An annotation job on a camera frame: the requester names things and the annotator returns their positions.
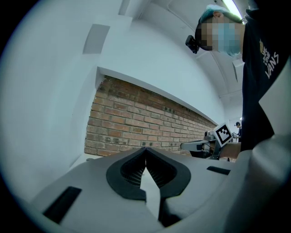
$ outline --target brick wall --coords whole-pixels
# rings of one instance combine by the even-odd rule
[[[107,76],[92,104],[85,153],[108,156],[136,147],[161,147],[187,154],[180,144],[203,139],[213,127],[174,101]]]

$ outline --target person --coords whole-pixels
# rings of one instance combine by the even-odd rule
[[[281,6],[257,0],[246,10],[246,23],[238,16],[218,5],[208,5],[195,31],[198,46],[206,51],[218,51],[232,57],[242,54],[243,114],[241,143],[228,143],[222,157],[236,158],[240,151],[251,150],[274,132],[259,100],[274,83],[290,55],[290,45],[284,34],[286,14]]]
[[[236,127],[239,128],[236,138],[238,138],[238,142],[241,142],[241,123],[237,122]]]

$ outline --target surgical mask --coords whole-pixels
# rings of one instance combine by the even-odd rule
[[[214,23],[212,35],[219,52],[224,52],[232,57],[240,53],[240,34],[235,29],[234,23]]]

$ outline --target ceiling light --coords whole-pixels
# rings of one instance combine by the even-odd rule
[[[242,19],[242,16],[240,14],[240,11],[236,7],[233,0],[223,0],[224,4],[227,6],[228,10],[233,13],[234,15],[238,16],[240,19]]]

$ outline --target white ceiling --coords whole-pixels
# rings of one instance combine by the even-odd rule
[[[158,27],[181,44],[189,53],[192,52],[185,46],[188,35],[194,35],[198,20],[208,4],[215,4],[214,0],[152,0],[146,1],[142,14],[138,18],[144,19]],[[247,0],[234,1],[242,16],[247,9]],[[222,0],[217,4],[226,7]],[[241,98],[242,68],[241,55],[231,58],[219,52],[208,52],[202,49],[197,54],[192,54],[201,67],[210,77],[217,93],[224,103],[228,103],[234,96]]]

